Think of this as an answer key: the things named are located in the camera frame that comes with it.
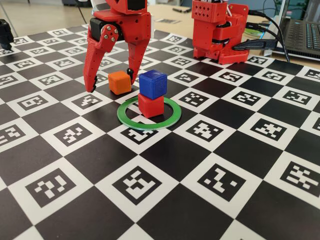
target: green ring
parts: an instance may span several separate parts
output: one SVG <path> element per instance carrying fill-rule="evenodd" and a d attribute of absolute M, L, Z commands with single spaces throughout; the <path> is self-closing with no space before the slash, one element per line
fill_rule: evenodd
<path fill-rule="evenodd" d="M 175 101 L 165 97 L 164 103 L 168 104 L 173 110 L 173 114 L 170 118 L 168 118 L 167 120 L 165 120 L 163 122 L 153 123 L 153 124 L 144 124 L 144 123 L 135 122 L 127 117 L 126 110 L 130 105 L 132 105 L 136 102 L 138 102 L 137 96 L 125 101 L 124 103 L 122 103 L 119 106 L 117 113 L 116 113 L 120 122 L 129 128 L 143 130 L 143 131 L 164 129 L 164 128 L 168 128 L 168 127 L 172 126 L 173 124 L 175 124 L 176 122 L 178 122 L 178 120 L 181 117 L 180 106 Z"/>

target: wooden table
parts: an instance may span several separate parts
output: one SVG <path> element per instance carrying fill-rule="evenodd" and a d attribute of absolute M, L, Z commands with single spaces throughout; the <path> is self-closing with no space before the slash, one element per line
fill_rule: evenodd
<path fill-rule="evenodd" d="M 155 20 L 170 19 L 170 20 L 180 21 L 175 24 L 156 22 L 155 29 L 164 31 L 164 32 L 178 34 L 178 35 L 185 36 L 192 39 L 193 31 L 194 31 L 194 20 L 191 18 L 191 12 L 180 13 L 177 11 L 173 11 L 172 8 L 179 8 L 179 9 L 185 10 L 188 7 L 170 6 L 170 5 L 164 5 L 164 4 L 148 6 L 148 11 L 155 17 Z M 265 19 L 261 17 L 248 16 L 249 22 L 259 23 L 263 20 Z M 250 38 L 249 36 L 244 34 L 242 37 L 242 41 L 245 41 L 247 39 L 253 39 L 253 38 Z M 254 55 L 263 54 L 262 51 L 260 50 L 251 50 L 250 53 Z M 286 61 L 285 56 L 281 54 L 273 53 L 271 57 L 281 61 Z M 290 60 L 292 63 L 295 63 L 295 64 L 300 64 L 300 65 L 320 69 L 320 62 L 316 60 L 305 59 L 305 58 L 294 57 L 294 56 L 290 56 Z"/>

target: black cable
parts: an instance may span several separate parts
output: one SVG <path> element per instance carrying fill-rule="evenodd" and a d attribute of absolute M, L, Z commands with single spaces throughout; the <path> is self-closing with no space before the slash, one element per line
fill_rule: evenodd
<path fill-rule="evenodd" d="M 276 28 L 278 29 L 278 32 L 279 32 L 279 34 L 280 34 L 280 38 L 281 38 L 280 43 L 282 43 L 284 56 L 285 56 L 285 58 L 286 58 L 286 61 L 287 61 L 288 63 L 290 63 L 288 51 L 287 51 L 286 44 L 285 44 L 285 40 L 284 40 L 284 35 L 282 34 L 281 28 L 278 26 L 278 24 L 277 24 L 271 17 L 268 17 L 267 15 L 265 15 L 264 13 L 262 13 L 262 12 L 260 12 L 260 11 L 249 10 L 249 15 L 259 16 L 259 17 L 262 17 L 262 18 L 266 18 L 266 19 L 268 19 L 270 22 L 272 22 L 272 23 L 276 26 Z"/>

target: checkerboard mat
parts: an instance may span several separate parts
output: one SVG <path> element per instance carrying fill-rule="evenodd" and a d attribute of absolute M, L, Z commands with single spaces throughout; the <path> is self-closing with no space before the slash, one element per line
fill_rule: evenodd
<path fill-rule="evenodd" d="M 193 59 L 192 40 L 156 31 L 139 73 L 168 75 L 182 108 L 168 129 L 122 125 L 108 73 L 85 92 L 87 27 L 16 38 L 0 50 L 1 240 L 319 239 L 320 70 L 250 55 Z M 127 115 L 146 119 L 136 104 Z"/>

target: black object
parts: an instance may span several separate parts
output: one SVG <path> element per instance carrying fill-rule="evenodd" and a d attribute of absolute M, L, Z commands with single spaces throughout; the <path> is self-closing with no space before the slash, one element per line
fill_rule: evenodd
<path fill-rule="evenodd" d="M 11 44 L 14 42 L 14 36 L 11 33 L 11 27 L 6 20 L 0 19 L 0 44 L 5 50 L 11 49 Z"/>

